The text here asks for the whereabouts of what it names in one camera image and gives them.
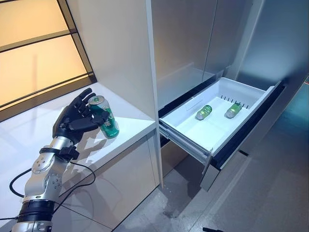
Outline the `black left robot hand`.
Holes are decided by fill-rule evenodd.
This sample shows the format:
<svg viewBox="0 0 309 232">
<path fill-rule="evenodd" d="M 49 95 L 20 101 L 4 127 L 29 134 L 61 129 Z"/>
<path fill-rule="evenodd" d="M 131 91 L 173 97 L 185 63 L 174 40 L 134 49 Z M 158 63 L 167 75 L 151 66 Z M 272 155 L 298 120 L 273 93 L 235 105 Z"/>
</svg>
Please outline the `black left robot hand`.
<svg viewBox="0 0 309 232">
<path fill-rule="evenodd" d="M 107 113 L 94 115 L 89 107 L 88 100 L 95 93 L 87 88 L 67 105 L 53 125 L 52 137 L 65 137 L 73 145 L 79 143 L 85 132 L 93 131 L 104 124 L 108 119 Z"/>
</svg>

